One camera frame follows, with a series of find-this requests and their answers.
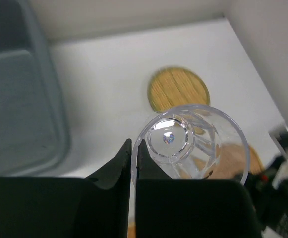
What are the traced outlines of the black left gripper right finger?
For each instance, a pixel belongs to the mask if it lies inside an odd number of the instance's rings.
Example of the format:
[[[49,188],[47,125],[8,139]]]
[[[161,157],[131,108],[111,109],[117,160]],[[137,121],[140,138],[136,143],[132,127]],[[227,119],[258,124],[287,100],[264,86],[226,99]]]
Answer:
[[[248,192],[233,180],[171,179],[138,146],[135,226],[138,238],[260,238]]]

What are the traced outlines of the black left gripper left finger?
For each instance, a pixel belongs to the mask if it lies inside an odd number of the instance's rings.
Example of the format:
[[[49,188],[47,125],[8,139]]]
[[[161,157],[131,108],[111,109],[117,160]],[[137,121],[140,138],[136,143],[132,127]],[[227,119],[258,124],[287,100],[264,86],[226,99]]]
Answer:
[[[85,178],[0,177],[0,238],[126,237],[131,147]]]

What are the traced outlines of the clear plastic cup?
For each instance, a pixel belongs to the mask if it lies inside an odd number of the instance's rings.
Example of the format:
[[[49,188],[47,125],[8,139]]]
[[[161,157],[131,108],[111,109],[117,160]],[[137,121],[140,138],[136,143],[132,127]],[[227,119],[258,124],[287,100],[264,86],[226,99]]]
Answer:
[[[200,156],[212,165],[219,160],[216,146],[236,143],[244,146],[245,169],[241,180],[245,184],[250,164],[250,150],[244,133],[226,113],[205,105],[171,108],[153,117],[139,133],[131,156],[131,177],[136,182],[139,146],[145,142],[148,155],[155,165],[172,179],[205,179],[205,169],[199,170],[192,156]]]

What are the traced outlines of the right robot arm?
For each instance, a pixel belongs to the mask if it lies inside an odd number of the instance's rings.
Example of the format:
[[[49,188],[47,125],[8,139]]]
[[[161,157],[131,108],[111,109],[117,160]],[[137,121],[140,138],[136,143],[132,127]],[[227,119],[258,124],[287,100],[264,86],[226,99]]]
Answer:
[[[269,166],[249,173],[245,188],[250,194],[261,230],[270,228],[288,238],[288,129],[280,127],[270,132],[280,154]]]

